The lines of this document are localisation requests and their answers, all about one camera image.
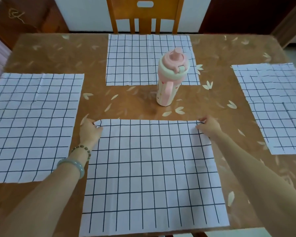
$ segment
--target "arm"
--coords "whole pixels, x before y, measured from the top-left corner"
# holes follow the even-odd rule
[[[296,236],[296,190],[241,149],[211,116],[197,128],[217,143],[258,218],[272,236]]]
[[[80,128],[81,144],[92,150],[102,129],[96,128],[87,119]],[[68,158],[77,160],[84,166],[88,153],[78,148]],[[0,225],[0,237],[52,236],[79,177],[80,171],[73,164],[59,165],[7,216]]]

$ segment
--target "chair backrest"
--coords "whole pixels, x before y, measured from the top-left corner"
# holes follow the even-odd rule
[[[139,1],[152,1],[153,7],[138,7]],[[160,33],[161,19],[174,20],[172,33],[178,32],[184,0],[106,0],[113,32],[118,33],[116,20],[129,19],[130,32],[135,33],[135,19],[139,20],[139,33],[151,34],[151,20],[156,19],[156,34]]]

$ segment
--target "bottle handle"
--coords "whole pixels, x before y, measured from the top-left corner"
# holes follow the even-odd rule
[[[162,105],[167,106],[167,103],[170,99],[171,93],[173,89],[173,81],[168,81],[166,83],[166,88],[164,89],[163,97],[162,97]]]

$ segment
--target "hand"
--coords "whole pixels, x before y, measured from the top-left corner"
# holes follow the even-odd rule
[[[93,123],[94,120],[86,119],[80,127],[80,143],[88,147],[89,150],[93,149],[100,139],[103,130],[103,127],[97,128]]]
[[[220,125],[218,121],[213,118],[210,115],[206,115],[203,118],[200,119],[200,121],[204,122],[199,123],[196,128],[200,131],[202,131],[205,135],[207,135],[209,138],[215,138],[220,133],[222,133],[222,130],[220,128]]]

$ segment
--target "dining table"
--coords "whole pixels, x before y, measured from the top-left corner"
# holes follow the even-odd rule
[[[189,34],[196,64],[202,65],[201,85],[182,85],[171,105],[156,102],[157,85],[107,86],[107,33],[24,34],[17,41],[4,67],[7,73],[84,74],[71,148],[79,144],[81,120],[146,119],[197,120],[210,114],[222,130],[241,148],[284,178],[296,189],[296,155],[271,155],[231,65],[289,62],[277,40],[269,35]],[[202,85],[213,82],[206,90]],[[84,93],[93,94],[84,98]],[[229,100],[237,105],[229,108]],[[185,114],[175,113],[184,107]],[[166,111],[172,114],[163,116]],[[194,229],[170,233],[146,233],[144,236],[204,232],[222,229],[263,227],[238,180],[215,143],[212,144],[221,180],[230,226]],[[79,180],[57,224],[55,237],[79,235],[87,175]],[[40,182],[0,183],[0,222]],[[229,205],[228,196],[234,193]]]

